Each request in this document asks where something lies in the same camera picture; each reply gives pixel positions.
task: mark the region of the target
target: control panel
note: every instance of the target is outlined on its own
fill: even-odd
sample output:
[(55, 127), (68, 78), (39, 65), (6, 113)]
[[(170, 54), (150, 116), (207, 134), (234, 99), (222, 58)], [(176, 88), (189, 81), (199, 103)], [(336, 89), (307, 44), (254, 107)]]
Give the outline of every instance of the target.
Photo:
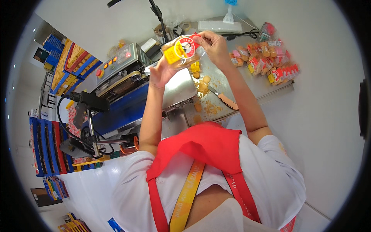
[(101, 64), (95, 72), (97, 86), (116, 76), (120, 71), (138, 60), (136, 43), (127, 44), (116, 52), (116, 56)]

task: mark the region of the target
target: knife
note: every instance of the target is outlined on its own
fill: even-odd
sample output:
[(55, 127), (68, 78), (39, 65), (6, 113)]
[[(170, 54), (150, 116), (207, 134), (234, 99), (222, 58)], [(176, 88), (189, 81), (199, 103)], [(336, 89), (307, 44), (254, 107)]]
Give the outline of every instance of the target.
[(209, 86), (209, 90), (213, 93), (215, 93), (215, 95), (218, 96), (218, 98), (226, 105), (228, 106), (229, 108), (233, 109), (233, 110), (238, 110), (238, 105), (237, 103), (235, 103), (234, 101), (232, 101), (231, 99), (227, 98), (224, 94), (220, 94), (218, 93), (213, 87)]

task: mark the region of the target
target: red button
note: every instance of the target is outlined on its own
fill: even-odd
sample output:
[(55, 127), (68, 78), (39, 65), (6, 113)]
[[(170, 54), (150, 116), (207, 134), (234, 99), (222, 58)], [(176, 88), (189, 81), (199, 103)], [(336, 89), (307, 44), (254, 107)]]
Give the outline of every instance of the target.
[(96, 76), (100, 76), (102, 74), (102, 70), (101, 69), (98, 69), (95, 73)]

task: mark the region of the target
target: white floor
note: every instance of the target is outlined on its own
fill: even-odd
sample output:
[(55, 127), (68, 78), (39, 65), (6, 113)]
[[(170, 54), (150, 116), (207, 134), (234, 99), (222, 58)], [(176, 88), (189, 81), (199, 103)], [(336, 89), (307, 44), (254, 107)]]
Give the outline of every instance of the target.
[[(240, 115), (223, 120), (221, 123), (226, 128), (242, 130), (246, 135)], [(93, 232), (113, 231), (107, 222), (112, 218), (109, 202), (126, 158), (105, 161), (103, 167), (99, 169), (59, 176), (65, 182), (70, 195), (63, 200), (67, 210), (84, 220)], [(328, 219), (308, 205), (304, 205), (298, 214), (294, 231), (322, 231), (328, 224)]]

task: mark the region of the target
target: hand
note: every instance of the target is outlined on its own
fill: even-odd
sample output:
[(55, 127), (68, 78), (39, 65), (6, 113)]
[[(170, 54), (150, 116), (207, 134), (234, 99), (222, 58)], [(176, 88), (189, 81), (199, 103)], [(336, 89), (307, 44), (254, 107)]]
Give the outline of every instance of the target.
[(213, 62), (218, 69), (224, 71), (233, 66), (229, 57), (227, 42), (222, 36), (207, 30), (200, 32), (199, 35), (202, 37), (193, 37), (194, 42), (205, 49), (211, 62)]
[(164, 56), (161, 57), (155, 68), (150, 67), (150, 71), (150, 85), (158, 89), (165, 89), (166, 83), (177, 73), (177, 70), (169, 66)]

